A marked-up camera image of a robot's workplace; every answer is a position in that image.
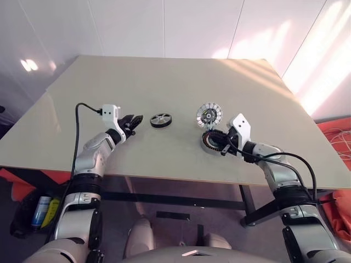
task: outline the yellow object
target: yellow object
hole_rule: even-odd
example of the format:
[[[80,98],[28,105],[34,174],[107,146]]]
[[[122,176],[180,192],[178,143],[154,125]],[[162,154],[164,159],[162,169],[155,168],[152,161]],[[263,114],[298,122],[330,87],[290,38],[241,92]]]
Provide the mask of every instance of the yellow object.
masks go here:
[[[48,212],[46,213],[46,216],[44,218],[44,221],[42,223],[41,228],[47,226],[51,222],[51,220],[54,218],[56,211],[59,207],[59,203],[60,203],[60,201],[58,199],[51,200],[51,202],[49,204]]]

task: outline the bottle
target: bottle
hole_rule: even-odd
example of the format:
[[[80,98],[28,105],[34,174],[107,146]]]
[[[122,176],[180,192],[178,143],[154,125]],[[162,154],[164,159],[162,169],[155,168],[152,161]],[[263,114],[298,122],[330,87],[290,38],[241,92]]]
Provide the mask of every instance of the bottle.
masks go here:
[[[33,219],[32,219],[32,227],[37,229],[40,228],[42,225],[42,222],[44,221],[44,218],[46,216],[46,213],[49,209],[49,203],[51,201],[51,197],[48,196],[40,196],[37,209],[35,210]]]

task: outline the white cable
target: white cable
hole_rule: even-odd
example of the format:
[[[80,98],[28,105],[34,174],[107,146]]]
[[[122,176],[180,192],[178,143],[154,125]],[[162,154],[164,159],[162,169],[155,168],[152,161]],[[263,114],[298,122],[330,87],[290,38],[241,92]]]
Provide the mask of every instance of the white cable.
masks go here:
[[[339,133],[337,135],[335,135],[331,140],[329,140],[330,144],[334,145],[334,144],[344,143],[348,149],[346,151],[337,151],[340,158],[344,161],[351,160],[351,141],[347,141],[344,137],[345,135],[351,135],[351,130],[342,130],[339,128],[331,128],[329,130],[338,130],[339,131]]]

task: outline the black metal frame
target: black metal frame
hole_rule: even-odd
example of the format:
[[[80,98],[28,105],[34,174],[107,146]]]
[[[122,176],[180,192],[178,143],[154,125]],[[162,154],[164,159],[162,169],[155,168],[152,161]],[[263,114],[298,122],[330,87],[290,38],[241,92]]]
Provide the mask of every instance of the black metal frame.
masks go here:
[[[30,185],[46,191],[47,194],[57,196],[59,184],[47,177],[40,170],[29,170],[22,168],[6,168],[15,176],[26,181]],[[254,226],[261,222],[265,222],[278,215],[278,204],[276,200],[255,209],[250,187],[248,185],[239,185],[242,201],[228,201],[218,199],[205,199],[193,197],[165,196],[165,195],[147,195],[140,193],[124,193],[124,192],[103,192],[101,198],[104,200],[127,201],[127,202],[144,202],[155,204],[171,204],[184,205],[190,207],[211,207],[224,208],[233,210],[243,210],[246,216],[240,220],[243,227]],[[328,190],[318,190],[318,197],[329,193]]]
[[[49,195],[55,195],[59,185],[51,178],[47,177],[45,173],[40,170],[29,170],[22,168],[7,168],[3,167],[15,176],[26,181],[28,184],[44,189]],[[242,202],[227,201],[217,199],[193,198],[193,197],[178,197],[178,196],[164,196],[164,195],[146,195],[140,193],[122,193],[122,192],[103,192],[101,198],[105,200],[127,201],[127,202],[144,202],[156,204],[171,204],[171,205],[185,205],[191,207],[211,207],[211,208],[225,208],[233,210],[243,210],[246,214],[255,211],[253,199],[248,185],[239,185]]]

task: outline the gear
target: gear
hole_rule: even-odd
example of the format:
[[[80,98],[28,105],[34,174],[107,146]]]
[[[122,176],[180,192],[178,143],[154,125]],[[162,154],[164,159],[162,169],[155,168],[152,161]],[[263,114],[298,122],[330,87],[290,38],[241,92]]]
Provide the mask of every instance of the gear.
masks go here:
[[[209,102],[203,104],[196,114],[197,125],[208,130],[214,129],[222,120],[222,109],[219,105]]]
[[[227,135],[220,130],[208,130],[202,135],[203,144],[216,152],[221,152],[227,145]]]

